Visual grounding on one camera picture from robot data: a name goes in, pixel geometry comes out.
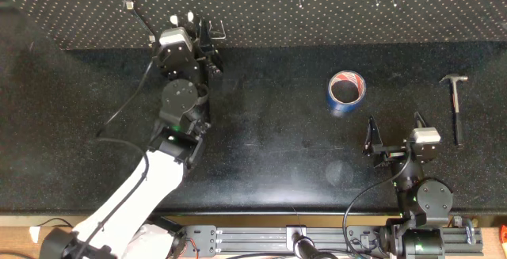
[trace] hammer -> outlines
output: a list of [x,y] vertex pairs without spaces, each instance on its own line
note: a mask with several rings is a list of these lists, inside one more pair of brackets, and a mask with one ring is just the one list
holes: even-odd
[[461,128],[461,120],[459,119],[459,102],[458,102],[458,91],[456,90],[456,82],[468,81],[467,76],[459,76],[458,74],[449,74],[443,77],[440,81],[449,79],[452,84],[452,104],[454,105],[454,132],[456,138],[456,145],[463,147],[463,130]]

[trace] blue tape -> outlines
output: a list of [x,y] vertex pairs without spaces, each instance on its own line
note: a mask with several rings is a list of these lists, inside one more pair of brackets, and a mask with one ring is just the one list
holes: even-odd
[[[344,103],[339,101],[336,98],[336,96],[333,95],[331,87],[333,87],[333,85],[336,82],[341,81],[350,81],[354,85],[356,85],[359,97],[355,101]],[[342,116],[344,113],[351,112],[354,109],[356,109],[363,100],[365,94],[366,94],[366,82],[364,81],[363,77],[361,77],[361,75],[359,75],[356,72],[344,70],[336,73],[331,78],[330,83],[327,86],[327,103],[329,104],[331,113],[333,115]]]

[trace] perforated metal panel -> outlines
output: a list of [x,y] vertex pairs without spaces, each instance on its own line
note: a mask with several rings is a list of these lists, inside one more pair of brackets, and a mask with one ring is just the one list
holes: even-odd
[[[507,40],[506,0],[138,0],[160,34],[192,10],[227,32],[222,47]],[[147,48],[121,0],[13,0],[63,49]]]

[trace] black table surface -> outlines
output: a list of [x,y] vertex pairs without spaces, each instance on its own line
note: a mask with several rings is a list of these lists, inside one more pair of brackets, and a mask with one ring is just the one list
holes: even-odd
[[[149,52],[60,51],[39,36],[0,43],[0,212],[89,214],[127,179],[141,156],[93,141],[138,85]],[[400,144],[420,112],[442,146],[425,174],[454,191],[453,212],[507,212],[507,44],[376,44],[221,50],[222,79],[210,81],[212,129],[203,161],[156,211],[342,213],[363,189],[390,176],[361,154],[368,116],[383,141]],[[362,105],[337,118],[326,85],[340,70],[367,83]],[[108,135],[145,146],[166,84],[151,72]],[[458,85],[465,148],[453,144]],[[397,211],[392,185],[371,191],[355,212]]]

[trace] hammer head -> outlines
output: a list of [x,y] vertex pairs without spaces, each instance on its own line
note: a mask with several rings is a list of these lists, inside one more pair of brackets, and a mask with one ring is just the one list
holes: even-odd
[[463,82],[468,81],[467,76],[459,76],[458,74],[449,74],[449,75],[443,77],[440,81],[442,82],[445,79],[449,79],[453,83],[458,82],[458,81],[463,81]]

